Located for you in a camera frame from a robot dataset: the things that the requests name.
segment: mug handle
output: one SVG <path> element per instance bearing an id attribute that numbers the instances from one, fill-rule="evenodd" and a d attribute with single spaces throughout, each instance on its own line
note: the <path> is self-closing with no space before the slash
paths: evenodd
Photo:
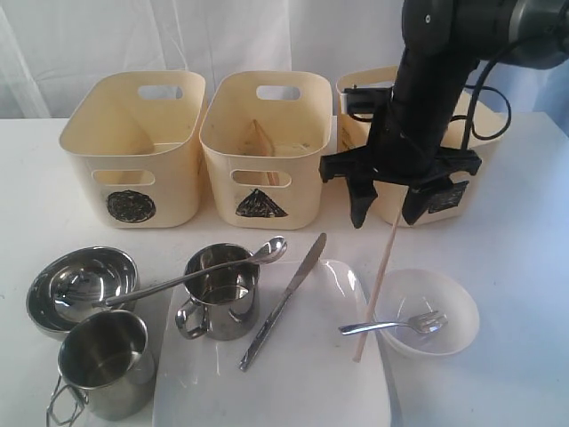
<path id="1" fill-rule="evenodd" d="M 79 418 L 79 416 L 83 413 L 85 405 L 89 403 L 87 395 L 81 394 L 81 391 L 79 391 L 77 388 L 68 384 L 64 385 L 61 388 L 60 386 L 61 386 L 61 375 L 58 378 L 57 383 L 55 384 L 55 389 L 53 389 L 52 396 L 50 398 L 50 405 L 45 410 L 46 427 L 51 427 L 52 420 L 58 426 L 68 425 L 69 427 L 72 427 L 77 418 Z M 53 411 L 53 406 L 55 405 L 55 402 L 57 401 L 61 393 L 65 390 L 69 390 L 69 393 L 71 393 L 71 396 L 73 396 L 73 399 L 75 399 L 75 409 L 73 410 L 73 414 L 71 414 L 71 416 L 67 420 L 60 421 L 60 419 Z"/>
<path id="2" fill-rule="evenodd" d="M 202 325 L 195 327 L 191 330 L 186 328 L 186 323 L 188 322 L 189 317 L 197 310 L 197 304 L 189 298 L 183 305 L 178 309 L 176 313 L 176 326 L 178 327 L 178 331 L 180 332 L 181 336 L 186 338 L 187 340 L 195 340 L 199 338 L 203 334 L 207 332 L 207 328 L 202 322 Z"/>

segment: rectangular white plate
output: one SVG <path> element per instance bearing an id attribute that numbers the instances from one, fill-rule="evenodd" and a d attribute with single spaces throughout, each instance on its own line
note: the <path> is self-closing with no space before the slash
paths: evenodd
<path id="1" fill-rule="evenodd" d="M 187 341 L 174 324 L 187 292 L 172 293 L 154 397 L 156 427 L 389 427 L 388 385 L 376 334 L 361 363 L 357 337 L 338 326 L 361 321 L 365 297 L 351 268 L 321 261 L 285 307 L 250 369 L 238 362 L 298 269 L 299 262 L 261 267 L 260 317 L 245 337 Z"/>

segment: butter knife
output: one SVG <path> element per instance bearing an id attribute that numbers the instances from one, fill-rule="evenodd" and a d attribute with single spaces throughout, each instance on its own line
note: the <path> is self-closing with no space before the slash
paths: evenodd
<path id="1" fill-rule="evenodd" d="M 252 340 L 251 346 L 241 359 L 239 363 L 239 369 L 245 372 L 249 366 L 252 364 L 253 360 L 259 353 L 260 347 L 263 345 L 265 341 L 267 341 L 267 337 L 270 334 L 273 326 L 276 323 L 276 320 L 283 312 L 283 308 L 285 307 L 288 300 L 293 296 L 294 291 L 296 291 L 301 283 L 304 281 L 306 276 L 312 271 L 314 266 L 318 262 L 318 258 L 324 251 L 324 246 L 326 245 L 326 233 L 322 233 L 317 241 L 312 245 L 309 252 L 307 253 L 306 257 L 302 261 L 299 269 L 294 273 L 293 280 L 289 286 L 286 287 L 285 291 L 283 292 L 283 296 L 281 296 L 280 301 L 276 305 L 276 307 L 271 311 L 268 315 L 267 320 L 263 324 L 262 328 L 260 329 L 255 339 Z"/>

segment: white table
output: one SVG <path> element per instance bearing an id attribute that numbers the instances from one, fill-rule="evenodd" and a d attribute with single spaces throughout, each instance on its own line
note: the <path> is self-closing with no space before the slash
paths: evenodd
<path id="1" fill-rule="evenodd" d="M 224 224 L 210 194 L 198 215 L 175 229 L 100 225 L 58 146 L 64 124 L 0 121 L 3 426 L 43 425 L 57 377 L 60 345 L 36 331 L 25 310 L 28 287 L 46 264 L 79 247 L 116 246 L 134 258 L 143 285 L 149 285 L 182 273 L 203 246 L 229 241 L 255 248 L 274 235 Z M 478 338 L 455 357 L 416 361 L 389 350 L 405 426 L 569 423 L 568 187 L 569 140 L 543 114 L 518 115 L 464 216 L 398 233 L 389 267 L 439 270 L 456 278 L 481 316 Z M 324 256 L 352 266 L 371 286 L 389 225 L 370 215 L 362 230 L 353 230 L 342 180 L 325 185 L 322 202 L 313 224 L 285 233 L 285 259 L 300 259 L 325 231 Z M 137 306 L 155 355 L 169 297 L 158 294 Z M 85 416 L 77 426 L 150 426 L 151 412 L 148 405 L 119 424 Z"/>

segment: metal spoon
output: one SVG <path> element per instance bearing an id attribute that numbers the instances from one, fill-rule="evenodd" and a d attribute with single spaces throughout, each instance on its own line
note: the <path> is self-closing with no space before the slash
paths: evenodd
<path id="1" fill-rule="evenodd" d="M 245 258 L 243 260 L 231 261 L 231 262 L 224 262 L 223 264 L 214 265 L 207 269 L 187 274 L 186 276 L 182 276 L 181 278 L 175 278 L 173 280 L 169 280 L 160 285 L 155 285 L 147 287 L 146 289 L 141 289 L 140 291 L 130 292 L 129 294 L 124 294 L 119 296 L 111 296 L 105 301 L 105 304 L 110 307 L 113 305 L 122 304 L 123 302 L 139 300 L 140 298 L 145 298 L 147 296 L 156 294 L 160 291 L 164 291 L 165 289 L 169 289 L 171 287 L 179 285 L 180 283 L 183 283 L 186 280 L 190 280 L 191 278 L 197 278 L 204 274 L 211 273 L 212 271 L 215 270 L 226 269 L 227 267 L 232 267 L 234 265 L 243 264 L 246 262 L 258 265 L 271 264 L 272 262 L 277 261 L 281 256 L 283 256 L 285 252 L 286 252 L 286 240 L 285 238 L 278 236 L 276 238 L 270 239 L 269 242 L 265 243 L 255 254 L 253 254 L 249 258 Z"/>
<path id="2" fill-rule="evenodd" d="M 438 311 L 431 311 L 430 313 L 409 318 L 406 322 L 360 323 L 358 325 L 342 326 L 338 329 L 340 329 L 342 335 L 353 335 L 374 331 L 376 329 L 384 329 L 386 327 L 405 326 L 410 327 L 418 334 L 432 334 L 447 323 L 448 320 L 444 314 L 439 316 Z"/>

